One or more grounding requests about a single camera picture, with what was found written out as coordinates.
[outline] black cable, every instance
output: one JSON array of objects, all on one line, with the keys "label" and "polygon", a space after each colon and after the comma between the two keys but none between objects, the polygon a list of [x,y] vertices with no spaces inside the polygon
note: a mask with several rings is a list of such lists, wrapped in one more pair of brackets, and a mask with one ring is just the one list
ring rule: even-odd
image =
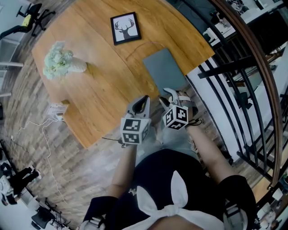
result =
[{"label": "black cable", "polygon": [[115,139],[109,139],[109,138],[105,138],[105,137],[103,137],[102,139],[105,139],[105,140],[110,140],[110,141],[118,141],[118,140],[115,140]]},{"label": "black cable", "polygon": [[17,142],[13,141],[13,140],[11,139],[11,137],[5,135],[4,133],[0,133],[0,135],[3,135],[3,136],[5,136],[5,137],[8,137],[9,140],[10,140],[10,143],[13,142],[15,145],[21,147],[25,152],[27,152],[27,153],[30,155],[30,153],[29,153],[22,145],[20,145],[20,144],[18,144]]},{"label": "black cable", "polygon": [[[28,185],[27,185],[28,186]],[[24,188],[24,189],[26,189],[26,188]],[[24,191],[24,189],[21,191],[21,192],[23,192]],[[21,196],[23,196],[25,193],[27,193],[28,192],[28,190],[26,189],[26,192],[24,192],[23,194],[21,194]]]},{"label": "black cable", "polygon": [[202,124],[202,120],[200,118],[197,119],[192,119],[189,121],[188,125],[192,125],[192,126],[198,126]]}]

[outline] chair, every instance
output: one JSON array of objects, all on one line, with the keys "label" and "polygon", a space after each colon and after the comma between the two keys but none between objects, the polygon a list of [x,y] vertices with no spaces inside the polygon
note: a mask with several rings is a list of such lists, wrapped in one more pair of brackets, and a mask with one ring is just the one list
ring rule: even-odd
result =
[{"label": "chair", "polygon": [[2,175],[7,176],[7,177],[12,176],[12,168],[6,162],[0,163],[0,177],[2,177]]},{"label": "chair", "polygon": [[[249,98],[248,98],[247,92],[240,93],[240,97],[241,97],[242,101],[244,102],[246,109],[250,109],[253,104],[248,102]],[[238,99],[236,99],[236,102],[240,108],[241,107],[240,101]]]},{"label": "chair", "polygon": [[37,214],[31,217],[32,220],[34,221],[34,223],[41,227],[42,229],[46,228],[46,225],[48,224],[48,222],[50,220],[55,220],[56,217],[50,212],[50,210],[40,206],[37,209]]},{"label": "chair", "polygon": [[32,30],[33,24],[35,24],[33,32],[32,32],[33,37],[36,36],[35,30],[38,26],[40,26],[41,30],[43,30],[43,31],[46,30],[46,28],[44,28],[41,23],[42,23],[43,19],[46,18],[47,16],[49,16],[51,14],[56,14],[55,11],[49,12],[48,9],[45,9],[44,12],[40,15],[39,11],[42,7],[42,4],[36,4],[36,5],[31,6],[31,7],[30,6],[31,6],[31,4],[28,6],[28,9],[26,10],[25,13],[21,12],[22,7],[20,7],[20,9],[17,13],[17,16],[20,15],[20,16],[25,18],[25,20],[24,20],[25,25],[15,26],[9,30],[4,31],[3,33],[0,34],[0,39],[4,38],[10,34],[17,33],[17,32],[28,33],[30,30]]},{"label": "chair", "polygon": [[45,205],[49,208],[45,208],[40,206],[37,209],[37,214],[32,216],[32,223],[31,225],[38,229],[38,227],[41,227],[42,229],[45,229],[46,225],[49,223],[49,221],[52,220],[52,222],[50,223],[52,226],[56,225],[58,227],[60,227],[61,229],[66,227],[70,222],[67,223],[67,221],[65,220],[64,222],[62,221],[62,217],[61,214],[62,212],[57,211],[55,208],[57,207],[57,205],[55,205],[54,207],[52,207],[48,201],[47,198],[45,199]]},{"label": "chair", "polygon": [[13,190],[13,188],[11,187],[9,180],[1,171],[1,174],[0,174],[0,193],[7,194],[8,192],[10,192],[12,190]]}]

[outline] wooden floor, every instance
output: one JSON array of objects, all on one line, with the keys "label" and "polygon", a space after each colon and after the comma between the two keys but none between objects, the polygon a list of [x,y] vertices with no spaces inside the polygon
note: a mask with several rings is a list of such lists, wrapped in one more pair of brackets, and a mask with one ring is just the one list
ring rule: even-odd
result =
[{"label": "wooden floor", "polygon": [[[44,2],[46,8],[61,12],[73,0],[36,2]],[[40,198],[48,197],[51,203],[57,204],[63,216],[72,221],[69,226],[75,228],[82,222],[90,200],[105,194],[122,149],[116,142],[100,140],[85,150],[65,123],[52,123],[45,128],[51,148],[49,159],[53,174],[67,203],[63,201],[47,161],[49,151],[41,127],[29,125],[19,135],[15,135],[28,121],[41,124],[48,118],[46,111],[50,99],[31,54],[35,41],[29,35],[24,37],[13,61],[23,62],[25,66],[20,71],[18,68],[11,68],[6,75],[2,91],[12,92],[13,95],[1,98],[4,123],[1,125],[0,137],[5,140],[18,170],[34,164],[41,171],[42,179],[29,185],[33,194]],[[208,111],[192,88],[189,89],[189,94],[198,105],[198,116],[203,119],[202,128],[220,148],[225,148]],[[162,110],[157,103],[152,106],[152,112],[156,120],[160,118]],[[11,135],[14,136],[15,143],[11,142]],[[119,137],[118,130],[114,130],[109,136]],[[235,169],[248,179],[250,186],[254,186],[261,178],[242,160],[235,164]]]}]

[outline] flower vase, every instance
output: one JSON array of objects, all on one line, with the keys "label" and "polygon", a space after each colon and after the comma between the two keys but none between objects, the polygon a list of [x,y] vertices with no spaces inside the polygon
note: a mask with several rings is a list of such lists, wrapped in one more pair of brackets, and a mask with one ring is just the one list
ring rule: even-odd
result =
[{"label": "flower vase", "polygon": [[71,65],[70,67],[68,68],[68,71],[70,72],[79,72],[79,73],[82,73],[84,72],[85,70],[87,69],[87,64],[85,61],[79,59],[79,58],[76,58],[76,57],[73,57],[72,58],[72,62],[71,62]]}]

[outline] wooden table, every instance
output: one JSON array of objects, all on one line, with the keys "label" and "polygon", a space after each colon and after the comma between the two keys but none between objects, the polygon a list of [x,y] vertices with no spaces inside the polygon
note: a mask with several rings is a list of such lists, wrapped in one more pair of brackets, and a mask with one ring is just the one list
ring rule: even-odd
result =
[{"label": "wooden table", "polygon": [[[113,45],[110,18],[136,12],[141,40]],[[84,73],[62,81],[43,75],[44,58],[55,41],[66,41],[88,63]],[[42,35],[32,54],[52,102],[69,100],[65,122],[84,147],[120,123],[135,98],[159,95],[142,59],[168,47],[183,74],[214,53],[203,37],[165,0],[78,0]]]}]

